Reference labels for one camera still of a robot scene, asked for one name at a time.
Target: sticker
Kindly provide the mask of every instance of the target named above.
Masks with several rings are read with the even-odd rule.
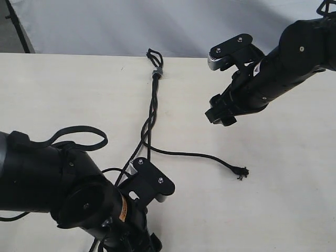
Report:
[[[121,213],[120,213],[119,219],[122,222],[125,222],[126,215],[127,215],[127,202],[126,202],[126,199],[124,198],[124,196],[122,196],[122,195],[121,195],[121,199],[122,199],[122,207],[121,207]]]
[[[260,65],[261,65],[261,61],[254,67],[253,77],[256,76],[258,73],[260,73]]]

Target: black strap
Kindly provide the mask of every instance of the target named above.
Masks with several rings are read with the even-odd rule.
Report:
[[[60,138],[63,135],[68,135],[72,133],[81,133],[81,132],[97,134],[103,137],[103,140],[93,145],[82,145],[82,144],[74,143],[73,141],[64,141],[64,142],[58,142],[58,143],[53,144],[58,138]],[[101,130],[97,128],[91,127],[91,126],[82,126],[82,125],[61,129],[57,131],[49,140],[45,142],[31,141],[28,135],[18,132],[18,131],[13,131],[8,136],[8,141],[11,144],[11,146],[15,149],[42,149],[42,148],[46,148],[51,145],[53,145],[56,148],[59,148],[60,146],[66,145],[67,149],[79,149],[82,151],[95,151],[95,150],[103,148],[108,143],[107,136],[104,132],[102,132]]]

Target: white backdrop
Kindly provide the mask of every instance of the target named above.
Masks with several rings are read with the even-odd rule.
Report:
[[[37,53],[204,57],[249,33],[268,53],[283,29],[318,17],[322,0],[12,0]]]

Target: white table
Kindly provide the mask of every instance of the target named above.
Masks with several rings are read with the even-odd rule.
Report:
[[[149,207],[163,251],[335,251],[336,73],[315,76],[224,128],[204,112],[233,70],[212,72],[206,59],[164,60],[153,145],[216,155],[246,165],[250,176],[241,182],[213,161],[154,153],[176,185],[166,202]],[[92,158],[101,169],[122,167],[148,114],[152,70],[146,58],[0,54],[0,129],[43,141],[61,128],[91,125],[109,137]],[[58,229],[48,214],[0,223],[0,231],[6,252],[80,252],[92,242],[78,228]]]

